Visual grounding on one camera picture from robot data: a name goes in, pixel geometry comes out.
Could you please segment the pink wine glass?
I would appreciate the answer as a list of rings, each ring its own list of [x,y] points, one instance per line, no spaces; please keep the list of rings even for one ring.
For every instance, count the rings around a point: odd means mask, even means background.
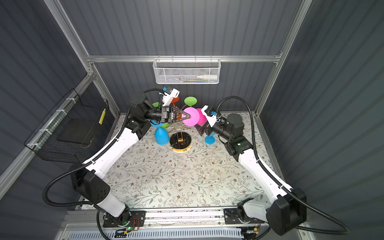
[[[204,125],[207,122],[207,118],[203,115],[202,109],[195,109],[193,107],[188,107],[184,110],[185,113],[190,115],[190,118],[182,120],[182,122],[188,126],[193,127],[195,125]]]

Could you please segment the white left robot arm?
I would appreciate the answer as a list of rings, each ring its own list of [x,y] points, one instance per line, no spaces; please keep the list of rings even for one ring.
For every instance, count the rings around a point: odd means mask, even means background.
[[[179,122],[177,115],[183,114],[183,111],[172,106],[172,100],[179,94],[176,89],[162,90],[157,108],[148,101],[145,93],[134,95],[123,125],[115,137],[84,161],[79,170],[72,169],[70,175],[74,190],[89,200],[90,205],[114,218],[128,214],[129,208],[112,193],[103,178],[123,153],[145,136],[152,122]]]

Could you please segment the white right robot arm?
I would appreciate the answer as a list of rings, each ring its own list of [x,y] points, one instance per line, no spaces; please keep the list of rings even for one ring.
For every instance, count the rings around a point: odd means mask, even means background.
[[[208,113],[199,109],[199,115],[205,119],[205,132],[225,139],[224,146],[230,156],[240,163],[260,184],[268,197],[262,203],[247,198],[238,203],[236,212],[229,218],[242,223],[260,220],[268,223],[279,236],[299,226],[307,220],[307,210],[297,200],[287,194],[291,186],[286,184],[254,151],[254,146],[244,136],[244,123],[239,114],[220,117],[216,112]]]

